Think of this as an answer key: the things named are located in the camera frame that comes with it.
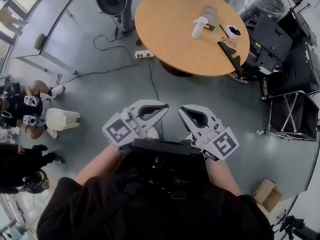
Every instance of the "white sneaker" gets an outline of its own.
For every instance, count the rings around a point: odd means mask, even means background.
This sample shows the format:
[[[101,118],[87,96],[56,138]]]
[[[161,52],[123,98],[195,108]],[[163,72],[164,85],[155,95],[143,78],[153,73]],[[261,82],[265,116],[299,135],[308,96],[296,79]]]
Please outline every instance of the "white sneaker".
[[[58,85],[57,87],[54,87],[51,92],[52,92],[52,99],[55,99],[57,95],[62,94],[66,90],[66,87],[64,85]]]
[[[151,127],[147,132],[146,132],[146,137],[147,138],[152,138],[152,139],[159,139],[159,134],[157,132],[157,129],[154,127]]]
[[[16,144],[17,142],[16,142],[16,140],[14,139],[14,137],[11,135],[11,136],[9,136],[8,135],[8,141],[9,141],[9,143],[11,143],[11,144]]]
[[[46,131],[52,136],[52,138],[56,139],[58,137],[58,132],[56,130],[48,128]]]
[[[18,127],[10,129],[14,134],[20,134],[20,129]]]

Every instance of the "table base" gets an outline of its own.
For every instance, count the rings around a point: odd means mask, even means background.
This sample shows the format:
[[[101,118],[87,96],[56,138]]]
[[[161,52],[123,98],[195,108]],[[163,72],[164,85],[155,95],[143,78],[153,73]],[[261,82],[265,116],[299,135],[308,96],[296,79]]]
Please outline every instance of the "table base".
[[[180,78],[186,78],[186,77],[191,77],[193,76],[193,74],[189,74],[189,73],[186,73],[186,72],[183,72],[181,70],[178,70],[176,68],[174,68],[173,66],[170,66],[166,63],[164,63],[162,60],[160,60],[160,63],[162,65],[162,67],[167,71],[169,72],[171,75],[174,75],[176,77],[180,77]]]

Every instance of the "metal cart frame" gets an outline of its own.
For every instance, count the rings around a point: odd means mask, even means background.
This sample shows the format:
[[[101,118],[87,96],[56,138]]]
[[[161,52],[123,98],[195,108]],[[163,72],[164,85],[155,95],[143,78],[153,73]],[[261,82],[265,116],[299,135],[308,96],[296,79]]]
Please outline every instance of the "metal cart frame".
[[[269,111],[269,122],[268,122],[268,128],[267,129],[263,129],[263,130],[257,130],[256,133],[260,136],[262,134],[270,134],[270,135],[274,135],[274,136],[278,136],[278,137],[281,137],[283,139],[287,139],[287,140],[298,140],[298,141],[311,141],[311,142],[316,142],[317,139],[316,138],[313,138],[311,136],[308,136],[302,132],[298,132],[297,129],[296,129],[296,125],[295,125],[295,122],[294,122],[294,119],[293,119],[293,115],[292,115],[292,111],[294,109],[294,106],[296,104],[296,101],[297,101],[297,97],[300,94],[303,94],[305,97],[307,97],[313,104],[314,106],[316,106],[317,108],[319,108],[316,103],[309,97],[309,95],[315,95],[317,93],[319,93],[320,90],[317,90],[317,91],[314,91],[314,92],[311,92],[309,94],[306,94],[304,91],[302,90],[298,90],[298,91],[293,91],[293,92],[288,92],[288,93],[284,93],[284,94],[279,94],[279,95],[274,95],[274,96],[267,96],[267,97],[262,97],[261,100],[267,100],[267,99],[271,99],[271,104],[270,104],[270,111]],[[295,97],[294,97],[294,100],[293,100],[293,103],[290,107],[289,103],[288,103],[288,100],[287,100],[287,96],[288,95],[291,95],[291,94],[295,94]],[[276,98],[276,97],[283,97],[284,100],[285,100],[285,103],[286,103],[286,107],[287,109],[289,110],[289,114],[281,128],[280,131],[277,131],[277,130],[270,130],[271,128],[271,116],[272,116],[272,105],[273,105],[273,98]],[[284,131],[288,121],[291,120],[291,123],[292,123],[292,126],[293,126],[293,132],[287,132],[287,131]]]

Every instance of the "knee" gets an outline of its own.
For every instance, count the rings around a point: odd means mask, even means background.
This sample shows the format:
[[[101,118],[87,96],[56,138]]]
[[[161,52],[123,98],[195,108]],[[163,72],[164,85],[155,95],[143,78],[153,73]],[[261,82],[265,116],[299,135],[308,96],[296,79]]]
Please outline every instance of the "knee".
[[[44,82],[42,82],[41,80],[35,80],[33,83],[32,83],[32,87],[37,87],[41,84],[43,84]]]
[[[26,134],[29,136],[31,140],[36,140],[39,138],[39,135],[33,130],[27,130]]]

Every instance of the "black shirt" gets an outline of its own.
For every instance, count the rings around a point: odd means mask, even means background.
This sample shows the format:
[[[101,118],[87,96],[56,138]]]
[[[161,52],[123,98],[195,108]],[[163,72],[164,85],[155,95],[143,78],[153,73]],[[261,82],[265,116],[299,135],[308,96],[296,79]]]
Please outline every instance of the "black shirt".
[[[109,202],[136,179],[137,174],[116,173],[90,178],[81,186],[61,178],[38,222],[38,239],[73,239],[74,232],[92,216],[107,211]],[[195,221],[193,229],[186,226],[186,216],[177,209],[179,200],[173,200],[163,189],[146,187],[84,239],[194,240],[191,230],[199,240],[274,239],[270,223],[251,196],[236,197],[209,182],[190,184],[184,191],[184,202]]]
[[[39,116],[40,105],[38,106],[29,106],[25,104],[25,95],[20,94],[20,84],[12,84],[14,93],[10,93],[5,99],[9,102],[9,109],[6,112],[2,112],[2,118],[4,121],[12,126],[17,126],[17,120],[23,120],[24,116],[33,116],[34,114]]]

